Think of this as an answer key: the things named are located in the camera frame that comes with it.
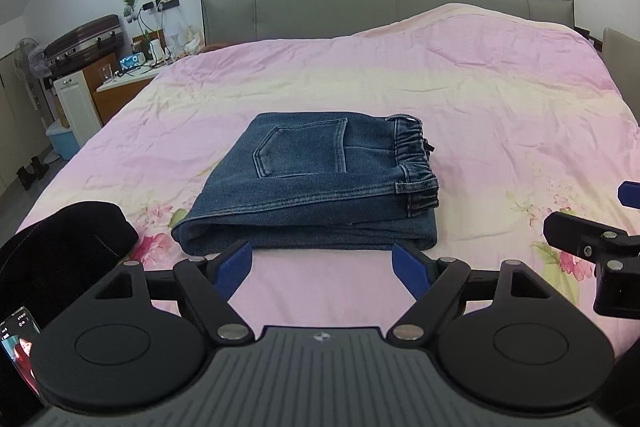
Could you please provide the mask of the standing electric fan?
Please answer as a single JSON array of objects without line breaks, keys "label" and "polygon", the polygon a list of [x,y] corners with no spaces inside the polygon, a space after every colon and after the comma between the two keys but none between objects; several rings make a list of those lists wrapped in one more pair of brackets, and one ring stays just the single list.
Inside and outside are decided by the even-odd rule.
[{"label": "standing electric fan", "polygon": [[16,75],[25,83],[29,100],[32,101],[44,129],[48,129],[54,117],[47,101],[47,88],[43,83],[51,76],[44,47],[33,38],[21,39],[13,51],[13,64]]}]

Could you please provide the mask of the black wall power strip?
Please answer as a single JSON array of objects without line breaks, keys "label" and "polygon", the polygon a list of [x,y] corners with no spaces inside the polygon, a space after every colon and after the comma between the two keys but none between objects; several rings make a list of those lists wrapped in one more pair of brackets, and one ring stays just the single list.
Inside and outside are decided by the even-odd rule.
[{"label": "black wall power strip", "polygon": [[154,0],[142,4],[142,11],[163,11],[178,8],[180,0]]}]

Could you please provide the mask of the wooden bedside desk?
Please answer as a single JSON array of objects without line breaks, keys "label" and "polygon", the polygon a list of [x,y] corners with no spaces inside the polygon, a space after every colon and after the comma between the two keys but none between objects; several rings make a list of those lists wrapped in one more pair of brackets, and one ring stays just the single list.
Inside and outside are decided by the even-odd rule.
[{"label": "wooden bedside desk", "polygon": [[107,124],[166,69],[165,66],[143,66],[134,72],[117,76],[117,66],[116,55],[111,53],[81,69],[101,124]]}]

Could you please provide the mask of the black cap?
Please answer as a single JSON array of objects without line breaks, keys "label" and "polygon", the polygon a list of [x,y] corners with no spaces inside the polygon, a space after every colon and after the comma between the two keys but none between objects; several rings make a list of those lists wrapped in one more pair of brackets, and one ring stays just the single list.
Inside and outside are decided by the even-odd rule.
[{"label": "black cap", "polygon": [[49,324],[125,259],[138,233],[111,202],[76,202],[1,247],[1,317],[26,308]]}]

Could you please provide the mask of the dark maroon suitcase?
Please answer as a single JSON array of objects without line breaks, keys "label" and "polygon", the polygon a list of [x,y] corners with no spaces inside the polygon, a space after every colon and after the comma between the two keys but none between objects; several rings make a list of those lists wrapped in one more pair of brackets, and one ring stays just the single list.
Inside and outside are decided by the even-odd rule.
[{"label": "dark maroon suitcase", "polygon": [[123,45],[120,19],[117,14],[108,14],[53,40],[44,48],[44,56],[51,76],[58,78],[83,69]]}]

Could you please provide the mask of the smartphone with lit screen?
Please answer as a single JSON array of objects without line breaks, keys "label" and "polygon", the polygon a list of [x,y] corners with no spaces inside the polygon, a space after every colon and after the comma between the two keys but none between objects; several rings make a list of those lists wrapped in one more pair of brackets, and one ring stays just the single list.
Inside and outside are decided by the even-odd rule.
[{"label": "smartphone with lit screen", "polygon": [[1,347],[35,395],[39,395],[39,391],[30,352],[39,333],[37,323],[25,307],[16,310],[1,323]]}]

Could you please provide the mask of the white cabinet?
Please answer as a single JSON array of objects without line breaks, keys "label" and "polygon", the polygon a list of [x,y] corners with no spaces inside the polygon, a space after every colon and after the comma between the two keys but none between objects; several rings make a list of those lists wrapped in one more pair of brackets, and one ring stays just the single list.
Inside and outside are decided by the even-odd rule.
[{"label": "white cabinet", "polygon": [[70,129],[79,147],[83,148],[102,128],[84,73],[74,72],[55,80],[53,87]]}]

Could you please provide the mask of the blue denim jeans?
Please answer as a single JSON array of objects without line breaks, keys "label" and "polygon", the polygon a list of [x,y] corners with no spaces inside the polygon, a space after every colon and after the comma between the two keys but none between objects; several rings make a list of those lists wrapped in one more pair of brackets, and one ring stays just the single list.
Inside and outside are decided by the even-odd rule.
[{"label": "blue denim jeans", "polygon": [[262,249],[385,251],[437,243],[438,180],[420,119],[257,115],[171,230],[189,256]]}]

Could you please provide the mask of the light blue waste bin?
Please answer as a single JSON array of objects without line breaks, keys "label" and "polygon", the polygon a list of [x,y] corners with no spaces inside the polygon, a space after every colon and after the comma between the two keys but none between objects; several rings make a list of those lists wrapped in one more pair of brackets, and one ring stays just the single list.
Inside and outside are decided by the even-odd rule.
[{"label": "light blue waste bin", "polygon": [[65,128],[59,120],[56,120],[48,127],[46,135],[55,153],[60,155],[64,160],[70,160],[70,158],[75,156],[80,150],[73,130]]}]

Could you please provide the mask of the grey bedside panel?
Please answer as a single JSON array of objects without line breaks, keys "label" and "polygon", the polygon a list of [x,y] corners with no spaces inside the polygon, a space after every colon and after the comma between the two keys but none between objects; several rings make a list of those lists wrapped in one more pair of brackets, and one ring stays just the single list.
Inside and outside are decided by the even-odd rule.
[{"label": "grey bedside panel", "polygon": [[605,28],[602,60],[625,103],[639,118],[640,43],[612,28]]}]

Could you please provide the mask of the black shoes on floor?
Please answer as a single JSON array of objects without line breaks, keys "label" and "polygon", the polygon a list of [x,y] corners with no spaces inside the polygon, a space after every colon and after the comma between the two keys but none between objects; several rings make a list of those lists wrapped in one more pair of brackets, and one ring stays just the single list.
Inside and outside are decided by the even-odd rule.
[{"label": "black shoes on floor", "polygon": [[32,156],[29,167],[18,168],[16,175],[18,182],[20,182],[25,191],[28,191],[32,184],[44,178],[48,170],[49,166],[38,156]]}]

